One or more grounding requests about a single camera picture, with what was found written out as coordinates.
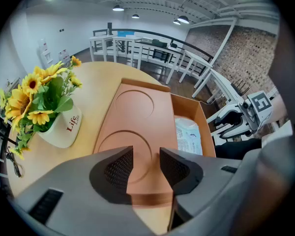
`white flower pot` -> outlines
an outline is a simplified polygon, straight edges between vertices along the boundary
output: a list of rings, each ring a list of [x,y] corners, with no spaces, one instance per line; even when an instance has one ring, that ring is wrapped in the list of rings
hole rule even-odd
[[[37,132],[38,135],[50,144],[59,147],[70,147],[78,135],[82,121],[81,110],[73,105],[71,110],[61,112],[53,125],[46,132]]]

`plastic bag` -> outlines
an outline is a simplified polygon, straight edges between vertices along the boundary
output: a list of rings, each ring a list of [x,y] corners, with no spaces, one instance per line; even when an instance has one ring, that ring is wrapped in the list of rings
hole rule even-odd
[[[198,125],[189,119],[175,118],[178,149],[202,155],[201,137]]]

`power cord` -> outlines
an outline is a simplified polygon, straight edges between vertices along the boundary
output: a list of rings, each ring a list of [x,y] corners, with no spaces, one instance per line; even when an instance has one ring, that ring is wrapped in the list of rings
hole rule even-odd
[[[204,103],[204,104],[206,104],[206,105],[211,105],[211,104],[213,104],[214,103],[214,101],[216,101],[217,99],[220,99],[220,98],[222,98],[222,97],[224,97],[225,95],[224,94],[222,94],[220,97],[218,97],[218,98],[215,98],[211,103],[206,103],[206,102],[203,102],[203,101],[201,101],[200,100],[200,102],[202,102],[202,103]]]

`blue object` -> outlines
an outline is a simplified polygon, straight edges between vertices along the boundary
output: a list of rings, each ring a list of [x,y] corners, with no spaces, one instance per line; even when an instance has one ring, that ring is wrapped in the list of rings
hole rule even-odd
[[[134,31],[118,31],[118,37],[126,37],[126,35],[134,35]]]

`artificial flower arrangement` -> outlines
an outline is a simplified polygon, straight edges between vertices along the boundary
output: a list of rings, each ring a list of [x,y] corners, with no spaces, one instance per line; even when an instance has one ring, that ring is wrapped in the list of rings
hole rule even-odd
[[[76,88],[82,88],[72,69],[81,63],[72,56],[68,68],[61,68],[61,61],[46,70],[36,66],[12,92],[0,89],[0,107],[5,108],[4,122],[12,120],[12,130],[17,130],[20,140],[11,152],[24,159],[23,152],[29,150],[31,137],[38,131],[49,130],[59,113],[72,109],[70,95]]]

